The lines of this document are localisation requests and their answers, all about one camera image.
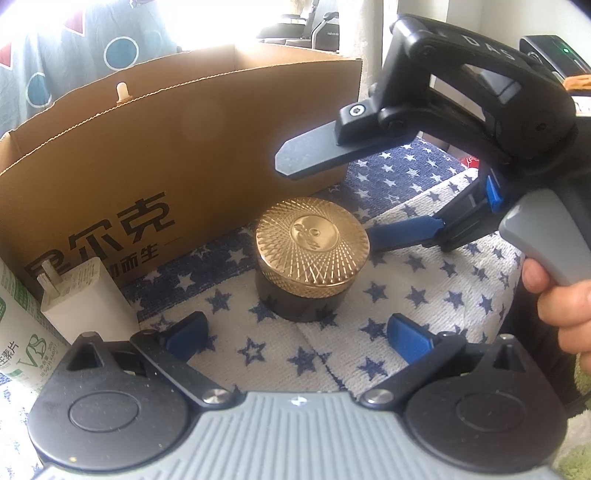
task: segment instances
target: blue circle pattern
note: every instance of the blue circle pattern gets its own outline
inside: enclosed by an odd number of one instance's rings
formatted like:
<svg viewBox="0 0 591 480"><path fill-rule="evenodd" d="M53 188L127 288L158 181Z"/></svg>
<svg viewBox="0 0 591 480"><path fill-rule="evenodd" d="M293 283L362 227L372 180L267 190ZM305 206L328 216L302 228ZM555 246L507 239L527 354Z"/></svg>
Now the blue circle pattern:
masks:
<svg viewBox="0 0 591 480"><path fill-rule="evenodd" d="M41 73L36 73L31 77L27 95L32 106L38 108L47 106L51 100L51 94L47 88L46 79Z"/></svg>
<svg viewBox="0 0 591 480"><path fill-rule="evenodd" d="M138 54L138 47L128 38L118 38L105 53L105 59L113 69L120 70L129 67Z"/></svg>

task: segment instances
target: black round disc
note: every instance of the black round disc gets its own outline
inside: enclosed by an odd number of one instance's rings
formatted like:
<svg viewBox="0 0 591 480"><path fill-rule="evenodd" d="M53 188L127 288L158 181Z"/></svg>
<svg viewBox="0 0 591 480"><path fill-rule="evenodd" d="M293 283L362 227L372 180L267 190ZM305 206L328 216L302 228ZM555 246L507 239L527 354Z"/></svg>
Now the black round disc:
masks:
<svg viewBox="0 0 591 480"><path fill-rule="evenodd" d="M520 374L487 373L419 390L404 414L410 432L434 456L465 470L507 474L544 464L566 431L555 395L540 395Z"/></svg>
<svg viewBox="0 0 591 480"><path fill-rule="evenodd" d="M70 408L70 420L88 432L112 432L133 422L139 413L134 397L122 392L96 392L79 398Z"/></svg>
<svg viewBox="0 0 591 480"><path fill-rule="evenodd" d="M186 431L189 407L166 382L102 369L68 372L44 387L28 422L44 461L124 470L162 455Z"/></svg>

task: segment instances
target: gold lid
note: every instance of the gold lid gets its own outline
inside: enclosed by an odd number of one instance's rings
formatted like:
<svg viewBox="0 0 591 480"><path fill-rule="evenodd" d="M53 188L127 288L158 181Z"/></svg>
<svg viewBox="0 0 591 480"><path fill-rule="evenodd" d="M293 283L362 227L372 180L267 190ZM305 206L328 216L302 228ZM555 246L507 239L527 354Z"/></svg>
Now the gold lid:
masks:
<svg viewBox="0 0 591 480"><path fill-rule="evenodd" d="M256 227L261 271L282 290L326 298L347 289L369 255L359 221L326 200L301 197L267 210Z"/></svg>

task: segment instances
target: blue star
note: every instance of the blue star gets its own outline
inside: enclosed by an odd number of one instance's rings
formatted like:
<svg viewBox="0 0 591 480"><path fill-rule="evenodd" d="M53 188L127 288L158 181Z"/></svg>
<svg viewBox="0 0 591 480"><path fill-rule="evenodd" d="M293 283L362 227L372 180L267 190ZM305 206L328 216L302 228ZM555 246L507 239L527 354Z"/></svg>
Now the blue star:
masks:
<svg viewBox="0 0 591 480"><path fill-rule="evenodd" d="M388 372L384 370L385 361L374 362L370 357L365 357L365 365L360 365L357 368L367 373L369 380L373 380L376 375L388 375Z"/></svg>
<svg viewBox="0 0 591 480"><path fill-rule="evenodd" d="M291 364L297 365L297 376L299 377L306 371L316 372L314 366L315 353L308 353L302 347L298 347L297 356L288 358L287 361Z"/></svg>
<svg viewBox="0 0 591 480"><path fill-rule="evenodd" d="M468 250L472 256L476 255L476 254L481 254L482 252L480 251L480 249L478 248L478 245L474 242L472 242L471 244L467 244L464 247L464 250Z"/></svg>
<svg viewBox="0 0 591 480"><path fill-rule="evenodd" d="M265 357L262 356L262 350L266 347L266 343L255 343L252 341L250 337L246 340L246 347L241 350L238 350L238 353L241 353L246 357L244 360L244 365L248 367L254 360L259 360L259 362L265 362Z"/></svg>
<svg viewBox="0 0 591 480"><path fill-rule="evenodd" d="M168 327L171 327L172 325L174 325L174 322L165 319L164 315L161 315L160 320L153 323L151 326L152 326L152 328L158 330L159 332L162 332L162 331L166 330Z"/></svg>
<svg viewBox="0 0 591 480"><path fill-rule="evenodd" d="M506 275L504 272L501 272L501 275L499 276L499 280L501 281L501 283L505 287L505 290L509 288L509 275Z"/></svg>
<svg viewBox="0 0 591 480"><path fill-rule="evenodd" d="M231 296L231 293L222 293L218 288L216 288L216 292L213 297L208 297L205 300L207 300L207 302L212 305L212 313L216 313L221 309L230 310L230 307L228 306L228 299Z"/></svg>
<svg viewBox="0 0 591 480"><path fill-rule="evenodd" d="M426 291L427 290L417 290L411 286L410 293L404 298L411 300L414 303L414 307L417 309L421 303L429 303L427 300L425 300Z"/></svg>
<svg viewBox="0 0 591 480"><path fill-rule="evenodd" d="M320 361L326 365L326 362L329 360L331 355L332 352L319 353L318 358L320 358Z"/></svg>
<svg viewBox="0 0 591 480"><path fill-rule="evenodd" d="M265 306L262 300L259 300L259 303L248 311L256 315L257 323L261 323L264 319L275 320L277 318L275 314Z"/></svg>
<svg viewBox="0 0 591 480"><path fill-rule="evenodd" d="M443 299L443 301L451 303L454 310L457 310L460 305L464 305L464 301L462 300L462 292L455 293L451 290L448 290L447 293L448 296L446 299Z"/></svg>
<svg viewBox="0 0 591 480"><path fill-rule="evenodd" d="M413 269L413 273L416 273L417 270L419 270L420 268L426 270L425 265L423 265L423 258L415 257L413 254L410 254L408 256L408 260L406 260L406 262L404 263L411 266L411 268Z"/></svg>
<svg viewBox="0 0 591 480"><path fill-rule="evenodd" d="M458 327L458 325L454 325L453 326L454 331L456 332L456 335L462 335L463 337L465 337L468 334L468 329L464 328L463 330Z"/></svg>
<svg viewBox="0 0 591 480"><path fill-rule="evenodd" d="M384 333L385 323L375 323L372 319L368 319L368 324L360 328L361 332L365 332L369 335L369 340L373 342L376 338L382 337L387 338Z"/></svg>
<svg viewBox="0 0 591 480"><path fill-rule="evenodd" d="M316 321L320 324L320 330L324 330L326 327L338 327L335 323L336 313L329 310L326 305L322 307L322 310L316 310Z"/></svg>
<svg viewBox="0 0 591 480"><path fill-rule="evenodd" d="M377 267L380 263L386 264L383 252L372 254L369 259L371 260L371 263L374 264L374 267Z"/></svg>
<svg viewBox="0 0 591 480"><path fill-rule="evenodd" d="M211 350L212 352L216 351L216 346L213 344L217 339L217 335L210 335L207 337L207 342L205 345L197 350L197 353L203 353L205 350Z"/></svg>
<svg viewBox="0 0 591 480"><path fill-rule="evenodd" d="M445 260L443 261L443 266L439 270L443 270L447 274L447 278L457 275L456 266L453 263L447 263Z"/></svg>
<svg viewBox="0 0 591 480"><path fill-rule="evenodd" d="M480 280L480 281L482 281L484 279L488 280L488 276L484 272L484 268L474 267L474 272L472 272L472 275L474 275L475 277L478 277L478 280Z"/></svg>
<svg viewBox="0 0 591 480"><path fill-rule="evenodd" d="M377 283L371 282L371 286L367 290L364 290L363 293L371 295L372 302L376 303L379 299L388 298L384 290L386 290L386 285L377 285Z"/></svg>
<svg viewBox="0 0 591 480"><path fill-rule="evenodd" d="M323 363L324 367L326 368L326 371L328 372L328 374L335 381L337 387L339 387L339 391L346 391L347 388L345 387L345 383L333 373L333 371L330 369L330 367L326 363L331 355L332 355L332 352L319 353L318 357L320 358L320 361Z"/></svg>
<svg viewBox="0 0 591 480"><path fill-rule="evenodd" d="M409 217L409 218L410 217L416 217L417 216L417 211L413 207L411 207L410 205L405 205L403 207L402 211L404 213L406 213L407 214L407 217Z"/></svg>
<svg viewBox="0 0 591 480"><path fill-rule="evenodd" d="M484 295L481 296L482 302L480 302L478 306L484 309L485 314L492 312L492 299L487 299Z"/></svg>

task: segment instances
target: human hand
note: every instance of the human hand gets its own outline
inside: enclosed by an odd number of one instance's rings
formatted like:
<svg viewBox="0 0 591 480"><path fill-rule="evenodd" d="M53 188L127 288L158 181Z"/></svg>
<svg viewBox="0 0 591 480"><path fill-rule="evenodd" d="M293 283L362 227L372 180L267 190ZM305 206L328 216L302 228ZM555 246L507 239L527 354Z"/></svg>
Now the human hand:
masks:
<svg viewBox="0 0 591 480"><path fill-rule="evenodd" d="M524 287L538 299L540 319L558 327L558 344L567 353L580 353L581 369L591 375L591 280L559 287L538 262L527 258L521 273Z"/></svg>

